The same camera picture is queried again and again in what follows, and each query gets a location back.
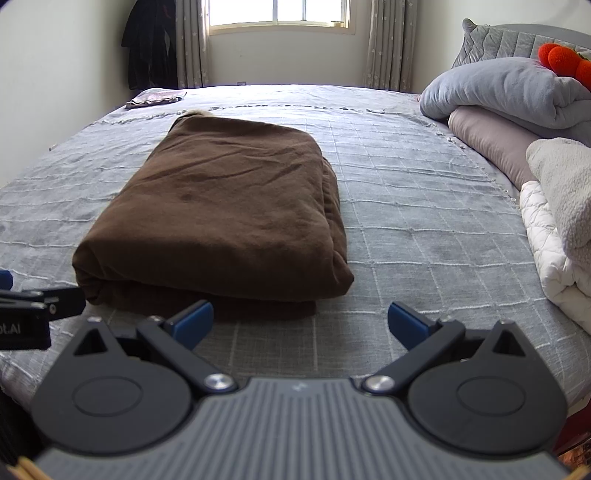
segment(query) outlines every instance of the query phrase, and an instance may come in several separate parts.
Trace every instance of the hanging clothes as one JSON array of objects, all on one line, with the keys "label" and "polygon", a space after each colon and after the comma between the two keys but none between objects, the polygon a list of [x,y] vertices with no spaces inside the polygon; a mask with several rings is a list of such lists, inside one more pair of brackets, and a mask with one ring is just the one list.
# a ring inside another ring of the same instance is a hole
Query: hanging clothes
[{"label": "hanging clothes", "polygon": [[175,0],[137,0],[121,46],[129,48],[131,90],[178,88]]}]

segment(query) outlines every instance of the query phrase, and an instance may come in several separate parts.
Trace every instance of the plaid bedspread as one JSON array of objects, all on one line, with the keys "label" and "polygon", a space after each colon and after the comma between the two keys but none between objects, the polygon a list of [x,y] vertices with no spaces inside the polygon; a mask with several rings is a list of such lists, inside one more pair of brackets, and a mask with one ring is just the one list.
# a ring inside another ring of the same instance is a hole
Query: plaid bedspread
[{"label": "plaid bedspread", "polygon": [[[176,117],[189,109],[272,122],[309,132],[339,179],[349,264],[344,297],[318,302],[297,322],[216,323],[197,352],[226,372],[353,376],[402,355],[386,311],[401,300],[469,327],[512,319],[524,330],[572,403],[591,391],[590,337],[541,291],[515,203],[486,161],[413,96],[329,86],[214,87],[164,106],[106,115],[0,190],[0,267],[15,289],[72,284],[72,253],[93,221],[142,165]],[[51,325],[46,352],[0,353],[2,388],[27,406],[80,322],[137,317],[87,307]]]}]

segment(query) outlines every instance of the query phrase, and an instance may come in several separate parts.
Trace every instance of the blue gripper pad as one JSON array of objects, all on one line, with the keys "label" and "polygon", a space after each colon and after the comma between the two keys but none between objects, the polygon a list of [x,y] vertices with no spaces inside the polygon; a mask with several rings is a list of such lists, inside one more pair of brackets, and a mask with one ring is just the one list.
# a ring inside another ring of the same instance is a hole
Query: blue gripper pad
[{"label": "blue gripper pad", "polygon": [[434,333],[437,323],[404,303],[393,301],[388,309],[388,328],[392,335],[410,350]]},{"label": "blue gripper pad", "polygon": [[0,290],[10,290],[13,285],[12,274],[8,270],[0,270]]},{"label": "blue gripper pad", "polygon": [[213,306],[201,301],[189,307],[164,324],[164,330],[178,343],[193,350],[213,326]]}]

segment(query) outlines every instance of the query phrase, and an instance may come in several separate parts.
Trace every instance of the window frame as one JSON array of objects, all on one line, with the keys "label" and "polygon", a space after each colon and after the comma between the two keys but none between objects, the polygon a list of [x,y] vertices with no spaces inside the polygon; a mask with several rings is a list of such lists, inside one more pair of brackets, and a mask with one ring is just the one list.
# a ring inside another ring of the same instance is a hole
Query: window frame
[{"label": "window frame", "polygon": [[[277,20],[278,0],[273,0],[273,20],[268,22],[242,22],[222,25],[209,24],[209,5],[212,0],[207,1],[207,27],[210,35],[225,33],[240,33],[251,31],[317,31],[324,33],[354,34],[355,13],[357,0],[342,0],[342,11],[340,22],[310,22],[307,20]],[[302,17],[306,11],[306,1],[302,0]]]}]

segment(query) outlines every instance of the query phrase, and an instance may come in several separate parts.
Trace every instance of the metal screw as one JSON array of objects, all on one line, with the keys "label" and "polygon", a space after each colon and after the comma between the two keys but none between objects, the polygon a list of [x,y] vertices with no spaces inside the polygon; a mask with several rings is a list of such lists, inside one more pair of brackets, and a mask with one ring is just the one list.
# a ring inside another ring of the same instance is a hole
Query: metal screw
[{"label": "metal screw", "polygon": [[387,375],[372,375],[365,380],[365,389],[373,393],[387,393],[396,382]]},{"label": "metal screw", "polygon": [[230,375],[211,374],[205,377],[205,386],[212,390],[227,390],[235,385],[235,381]]}]

